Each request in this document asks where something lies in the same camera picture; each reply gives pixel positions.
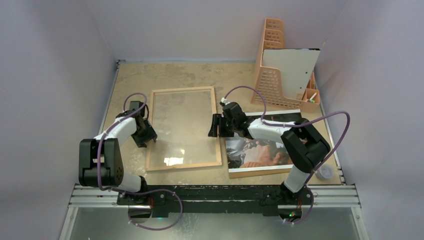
glass panel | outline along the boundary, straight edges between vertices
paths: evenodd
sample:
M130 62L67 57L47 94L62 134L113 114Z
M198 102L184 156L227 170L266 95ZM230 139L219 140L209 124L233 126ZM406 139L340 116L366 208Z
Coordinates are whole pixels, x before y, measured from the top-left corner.
M184 213L174 227L150 231L128 224L125 208L80 208L73 226L72 240L358 240L350 208L315 208L298 225L283 224L279 217L261 214ZM169 218L151 218L149 227L162 228L171 224Z
M217 162L217 139L208 137L212 122L210 89L155 93L153 104L152 125L158 138L148 146L149 170Z

gray wall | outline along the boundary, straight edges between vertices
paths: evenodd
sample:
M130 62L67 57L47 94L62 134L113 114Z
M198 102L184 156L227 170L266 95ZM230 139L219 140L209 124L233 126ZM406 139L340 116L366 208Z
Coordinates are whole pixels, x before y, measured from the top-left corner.
M58 239L114 58L83 0L0 2L1 239Z
M266 17L288 48L321 48L347 0L87 0L118 59L253 61Z
M350 1L317 66L326 112L351 114L338 154L375 240L423 238L423 7ZM337 139L345 120L329 123Z

photograph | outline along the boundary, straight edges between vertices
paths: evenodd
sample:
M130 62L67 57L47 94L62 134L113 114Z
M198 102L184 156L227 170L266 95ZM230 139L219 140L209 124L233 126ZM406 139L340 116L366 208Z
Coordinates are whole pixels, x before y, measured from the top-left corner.
M262 112L246 113L260 118ZM293 124L302 118L300 110L270 111L264 120ZM292 160L282 143L266 139L247 139L237 133L225 138L228 172L248 172L275 169L291 169Z

table surface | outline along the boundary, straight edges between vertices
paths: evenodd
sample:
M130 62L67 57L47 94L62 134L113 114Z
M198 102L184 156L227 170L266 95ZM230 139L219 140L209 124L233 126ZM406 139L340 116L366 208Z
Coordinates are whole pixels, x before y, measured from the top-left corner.
M107 109L103 130L114 122L116 115L122 113L124 100L132 93L146 94L147 103L149 103L152 90L214 86L216 105L220 107L219 101L230 89L239 85L252 87L253 84L253 63L122 63ZM250 103L252 94L251 90L240 88L233 91L227 99L239 103L245 112L263 111L263 106ZM269 106L267 110L277 111L282 108ZM302 112L301 114L309 120L322 116L319 108L313 113ZM324 121L313 125L330 143ZM134 141L127 140L121 146L120 152L124 170L145 177L149 185L279 185L288 176L288 173L279 173L230 179L224 139L221 139L222 166L218 167L146 172L146 148L137 148ZM334 156L331 156L326 163L333 167L335 173L338 172ZM338 174L326 181L313 176L309 184L340 185L341 181Z

purple cable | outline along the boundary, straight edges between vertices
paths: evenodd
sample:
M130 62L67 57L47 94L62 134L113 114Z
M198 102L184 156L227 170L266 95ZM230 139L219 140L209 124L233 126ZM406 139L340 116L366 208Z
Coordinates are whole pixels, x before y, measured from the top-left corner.
M101 135L100 137L100 141L98 142L98 149L97 149L97 184L98 184L98 188L102 191L105 190L113 190L119 193L124 193L124 194L128 194L128 195L134 195L134 196L143 196L143 195L147 195L147 194L152 194L152 193L156 193L156 192L168 192L171 193L173 196L176 197L176 199L179 202L179 216L178 218L169 226L166 227L162 227L162 228L152 228L152 227L148 227L148 226L143 226L143 225L139 225L138 223L135 223L134 221L131 221L132 224L134 224L137 227L143 228L143 229L147 229L147 230L152 230L152 231L161 231L161 230L165 230L165 229L169 229L172 228L173 226L175 226L181 219L181 217L183 216L183 202L181 202L180 197L178 197L177 194L175 194L175 192L168 190L168 189L156 189L156 190L152 190L152 191L146 191L146 192L128 192L128 191L122 191L122 190L115 190L112 189L111 187L106 187L103 188L102 186L102 176L101 176L101 163L100 163L100 158L102 155L102 145L103 145L103 141L105 140L106 136L110 133L110 131L112 129L114 129L117 125L119 125L122 121L124 121L125 119L131 118L132 116L136 115L138 112L140 112L146 105L147 103L147 96L144 93L141 92L136 92L133 93L131 95L129 95L128 97L126 97L124 103L123 103L123 110L125 111L125 105L127 104L127 101L130 97L134 96L134 95L142 95L144 97L144 103L141 105L141 107L137 110L135 110L134 112L132 112L131 114L123 117L122 119L120 119L119 121L114 122L110 127L108 127L105 131L105 133L103 133L103 135Z
M351 116L349 115L349 113L348 112L346 112L346 111L335 111L335 112L332 112L332 113L330 113L330 114L328 114L328 115L325 115L325 116L321 116L321 117L318 117L317 119L314 119L314 120L312 120L312 121L309 121L309 122L305 122L305 123L302 123L302 124L299 124L299 125L292 125L292 124L272 124L272 123L268 123L268 122L266 122L265 120L264 120L264 117L265 117L265 113L267 112L267 102L265 101L265 98L264 98L264 96L262 96L262 94L258 91L258 90L256 90L256 89L254 89L253 87L250 87L250 86L246 86L246 85L241 85L241 86L236 86L236 87L234 87L233 89L231 89L230 91L228 91L227 92L227 94L224 96L224 98L226 99L227 97L228 97L228 95L232 92L232 91L234 91L234 90L236 90L236 89L239 89L239 88L246 88L246 89L250 89L250 90L253 90L255 93L257 93L258 95L259 95L259 97L260 97L260 99L262 100L262 102L263 102L263 113L262 113L262 115L260 116L260 119L262 120L262 123L264 124L264 125L267 125L267 126L271 126L271 127L289 127L289 128L303 128L303 127L305 127L305 126L308 126L308 125L311 125L311 124L314 124L314 123L316 123L316 122L319 122L319 121L321 121L321 120L324 120L324 119L326 119L326 118L329 118L329 117L332 117L332 116L334 116L334 115L337 115L337 114L344 114L344 115L346 115L346 126L344 127L344 130L343 130L343 132L341 133L341 136L340 136L340 138L338 139L338 141L337 141L337 143L334 145L334 147L333 147L333 149L327 154L327 156L325 156L324 157L324 159L321 161L321 163L319 163L313 170L312 170L312 172L310 173L310 175L309 175L309 177L306 179L306 181L304 182L304 184L306 185L308 182L309 182L309 180L312 178L312 176L314 175L314 173L330 158L330 156L331 155L333 155L333 153L336 151L336 149L339 147L339 145L340 145L340 143L342 142L342 140L345 138L345 135L346 135L346 133L348 132L348 129L349 129L349 125L351 124ZM311 195L311 204L310 204L310 207L309 207L309 210L305 213L305 216L304 217L302 217L299 221L297 221L297 222L294 222L294 224L298 224L298 223L300 223L300 222L302 222L307 216L309 216L309 214L311 213L311 211L312 211L312 207L313 207L313 205L314 205L314 194L312 193L312 191L311 191L311 189L309 188L309 187L307 187L307 189L309 190L309 192L310 192L310 195Z

